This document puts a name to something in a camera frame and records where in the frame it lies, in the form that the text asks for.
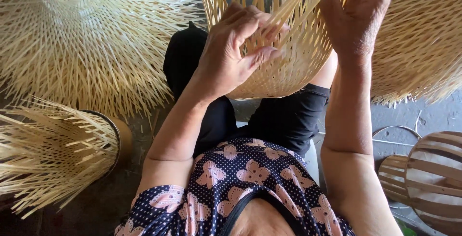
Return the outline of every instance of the black shorts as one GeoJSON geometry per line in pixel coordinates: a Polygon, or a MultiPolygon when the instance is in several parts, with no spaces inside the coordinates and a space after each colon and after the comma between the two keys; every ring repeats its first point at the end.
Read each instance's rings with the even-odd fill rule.
{"type": "MultiPolygon", "coordinates": [[[[207,33],[192,22],[172,36],[165,53],[164,72],[175,100],[191,79],[206,39],[207,33]]],[[[309,140],[319,132],[318,118],[328,97],[329,89],[308,84],[290,96],[264,98],[249,124],[240,128],[236,127],[230,100],[220,97],[207,108],[193,156],[228,139],[247,137],[281,145],[304,157],[309,140]]]]}

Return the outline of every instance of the unfinished bamboo lampshade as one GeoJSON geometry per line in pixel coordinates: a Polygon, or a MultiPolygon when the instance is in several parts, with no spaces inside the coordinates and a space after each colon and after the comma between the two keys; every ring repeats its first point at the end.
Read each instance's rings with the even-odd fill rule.
{"type": "Polygon", "coordinates": [[[131,132],[120,120],[36,98],[3,110],[0,121],[0,195],[14,193],[26,218],[50,203],[63,208],[131,153],[131,132]]]}
{"type": "MultiPolygon", "coordinates": [[[[248,5],[246,0],[232,0],[248,5]]],[[[257,32],[241,47],[242,55],[265,45],[285,51],[282,58],[261,65],[246,82],[227,96],[232,99],[250,99],[288,96],[300,89],[318,73],[331,52],[324,22],[315,6],[320,0],[253,0],[258,9],[272,13],[267,25],[288,23],[291,30],[275,42],[268,42],[257,32]]],[[[226,0],[202,0],[208,28],[219,22],[227,8],[226,0]]]]}
{"type": "Polygon", "coordinates": [[[462,86],[462,0],[393,0],[378,33],[371,96],[431,102],[462,86]]]}
{"type": "Polygon", "coordinates": [[[385,194],[393,201],[409,204],[406,185],[407,156],[392,155],[384,159],[378,169],[378,179],[385,194]]]}
{"type": "Polygon", "coordinates": [[[462,235],[462,133],[431,133],[409,153],[409,206],[428,226],[462,235]]]}
{"type": "Polygon", "coordinates": [[[201,20],[196,3],[1,0],[0,86],[15,100],[149,115],[170,92],[162,71],[170,37],[201,20]]]}

